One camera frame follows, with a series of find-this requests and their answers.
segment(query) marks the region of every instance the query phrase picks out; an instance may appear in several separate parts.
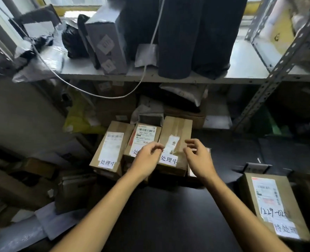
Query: slotted metal shelf upright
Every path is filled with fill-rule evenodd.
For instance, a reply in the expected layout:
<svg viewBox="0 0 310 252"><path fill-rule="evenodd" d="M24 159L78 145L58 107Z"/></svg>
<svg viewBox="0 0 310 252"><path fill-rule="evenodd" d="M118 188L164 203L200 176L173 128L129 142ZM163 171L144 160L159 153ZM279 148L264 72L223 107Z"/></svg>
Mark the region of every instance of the slotted metal shelf upright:
<svg viewBox="0 0 310 252"><path fill-rule="evenodd" d="M258 91L247 104L241 115L233 122L232 129L243 132L250 118L273 93L282 81L310 82L310 62L302 63L302 56L310 51L310 15L307 23L296 34L294 41L284 55L275 55L270 51L272 43L263 42L259 33L271 14L277 0L261 0L256 15L248 29L245 40L250 42L262 59L269 75L259 87Z"/></svg>

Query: wall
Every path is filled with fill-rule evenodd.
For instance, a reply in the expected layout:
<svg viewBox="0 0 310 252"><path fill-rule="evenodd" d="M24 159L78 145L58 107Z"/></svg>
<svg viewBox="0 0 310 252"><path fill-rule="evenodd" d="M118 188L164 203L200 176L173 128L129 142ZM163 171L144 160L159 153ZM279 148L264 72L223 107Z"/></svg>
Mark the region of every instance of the wall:
<svg viewBox="0 0 310 252"><path fill-rule="evenodd" d="M0 146L31 156L75 136L61 128L64 117L29 83L0 81Z"/></svg>

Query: right hand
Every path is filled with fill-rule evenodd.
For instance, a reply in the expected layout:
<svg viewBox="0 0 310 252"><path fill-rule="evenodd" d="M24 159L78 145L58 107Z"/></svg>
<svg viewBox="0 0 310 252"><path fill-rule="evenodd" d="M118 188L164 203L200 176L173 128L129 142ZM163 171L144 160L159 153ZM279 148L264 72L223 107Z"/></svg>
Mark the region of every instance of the right hand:
<svg viewBox="0 0 310 252"><path fill-rule="evenodd" d="M211 154L207 151L205 146L200 142L199 139L187 139L185 140L187 147L183 149L186 159L192 172L199 179L206 179L217 176L214 168Z"/></svg>

